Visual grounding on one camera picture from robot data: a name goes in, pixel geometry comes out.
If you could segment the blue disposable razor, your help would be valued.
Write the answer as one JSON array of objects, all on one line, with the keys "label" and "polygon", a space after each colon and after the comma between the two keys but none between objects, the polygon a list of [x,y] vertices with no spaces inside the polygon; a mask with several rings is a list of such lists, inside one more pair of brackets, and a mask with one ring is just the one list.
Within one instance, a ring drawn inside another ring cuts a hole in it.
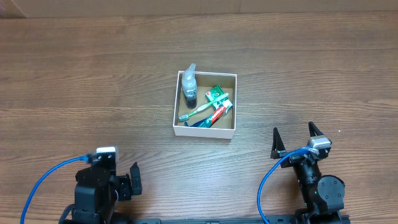
[{"label": "blue disposable razor", "polygon": [[184,126],[193,127],[193,128],[209,128],[211,125],[212,122],[210,116],[202,120],[199,120],[196,123],[193,123],[192,125],[189,125],[187,121],[184,122]]}]

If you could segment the green soap packet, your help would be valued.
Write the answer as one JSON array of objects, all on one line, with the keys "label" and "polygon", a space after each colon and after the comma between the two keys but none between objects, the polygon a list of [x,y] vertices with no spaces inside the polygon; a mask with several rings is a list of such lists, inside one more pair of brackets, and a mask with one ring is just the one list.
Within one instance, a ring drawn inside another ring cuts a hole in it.
[{"label": "green soap packet", "polygon": [[[224,95],[224,91],[219,85],[215,86],[214,88],[205,93],[205,96],[209,102],[217,99],[217,97],[221,95]],[[227,114],[230,111],[230,109],[233,107],[233,104],[229,100],[228,96],[212,104],[212,107],[215,111],[221,106],[226,107],[226,110],[224,111],[223,114]]]}]

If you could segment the bottle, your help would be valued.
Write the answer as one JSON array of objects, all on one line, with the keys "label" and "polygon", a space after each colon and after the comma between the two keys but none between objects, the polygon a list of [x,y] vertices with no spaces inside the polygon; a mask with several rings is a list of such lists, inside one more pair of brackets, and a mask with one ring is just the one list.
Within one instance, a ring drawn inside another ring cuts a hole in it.
[{"label": "bottle", "polygon": [[182,91],[187,108],[193,109],[197,106],[197,81],[195,79],[196,64],[192,63],[183,73]]}]

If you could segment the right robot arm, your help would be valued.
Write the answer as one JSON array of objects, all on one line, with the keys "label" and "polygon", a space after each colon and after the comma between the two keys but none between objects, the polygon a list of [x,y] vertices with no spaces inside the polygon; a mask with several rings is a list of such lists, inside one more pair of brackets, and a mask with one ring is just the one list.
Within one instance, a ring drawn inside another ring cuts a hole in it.
[{"label": "right robot arm", "polygon": [[[345,183],[335,175],[323,175],[318,162],[328,157],[332,141],[313,122],[308,123],[310,138],[307,145],[287,152],[277,128],[273,129],[271,158],[277,163],[263,177],[257,191],[257,209],[260,218],[222,218],[160,220],[140,219],[134,223],[160,224],[334,224],[349,223],[349,216],[341,215],[344,209]],[[305,204],[293,215],[265,215],[261,208],[263,186],[276,168],[293,168]]]}]

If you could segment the red Colgate toothpaste tube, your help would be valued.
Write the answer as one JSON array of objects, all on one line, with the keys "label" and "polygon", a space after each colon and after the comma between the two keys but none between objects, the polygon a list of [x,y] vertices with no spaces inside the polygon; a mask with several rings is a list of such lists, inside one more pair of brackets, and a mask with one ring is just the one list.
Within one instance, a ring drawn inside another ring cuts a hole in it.
[{"label": "red Colgate toothpaste tube", "polygon": [[207,117],[198,127],[199,128],[210,128],[224,113],[226,110],[225,106],[220,106],[216,111]]}]

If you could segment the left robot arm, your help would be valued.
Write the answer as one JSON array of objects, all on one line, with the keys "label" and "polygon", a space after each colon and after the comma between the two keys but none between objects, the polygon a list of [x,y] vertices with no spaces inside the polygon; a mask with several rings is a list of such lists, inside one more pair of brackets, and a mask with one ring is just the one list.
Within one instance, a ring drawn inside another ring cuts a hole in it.
[{"label": "left robot arm", "polygon": [[127,215],[115,212],[116,204],[132,198],[129,175],[116,176],[105,167],[94,166],[76,173],[74,203],[67,206],[59,224],[133,224]]}]

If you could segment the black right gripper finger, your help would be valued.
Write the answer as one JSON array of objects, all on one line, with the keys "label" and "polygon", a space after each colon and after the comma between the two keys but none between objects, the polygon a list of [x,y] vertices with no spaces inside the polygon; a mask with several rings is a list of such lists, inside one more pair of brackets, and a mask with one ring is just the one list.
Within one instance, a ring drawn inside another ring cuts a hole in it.
[{"label": "black right gripper finger", "polygon": [[308,123],[308,129],[310,133],[310,137],[317,137],[317,136],[323,136],[324,134],[317,128],[315,123],[313,121],[310,121]]},{"label": "black right gripper finger", "polygon": [[286,150],[282,138],[277,128],[273,129],[273,141],[271,149],[271,159],[281,159],[286,155]]}]

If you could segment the green toothbrush with cap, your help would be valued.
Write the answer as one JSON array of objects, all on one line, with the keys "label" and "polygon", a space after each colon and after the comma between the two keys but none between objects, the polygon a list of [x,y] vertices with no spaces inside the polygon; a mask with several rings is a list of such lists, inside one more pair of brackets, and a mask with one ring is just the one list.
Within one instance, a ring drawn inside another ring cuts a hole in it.
[{"label": "green toothbrush with cap", "polygon": [[218,96],[217,98],[215,98],[214,100],[212,100],[212,101],[210,101],[210,102],[208,102],[208,103],[206,103],[206,104],[204,104],[204,105],[199,106],[195,111],[193,111],[193,112],[191,112],[191,113],[189,113],[189,114],[181,115],[181,116],[178,118],[178,121],[179,121],[179,122],[183,122],[183,121],[189,120],[189,117],[191,117],[191,116],[193,116],[193,115],[195,115],[195,114],[197,114],[197,113],[201,113],[202,111],[205,111],[205,110],[206,110],[207,108],[209,108],[212,104],[214,104],[214,103],[216,103],[216,102],[218,102],[218,101],[220,101],[220,100],[223,100],[223,99],[227,98],[228,95],[229,95],[228,93],[224,93],[224,94]]}]

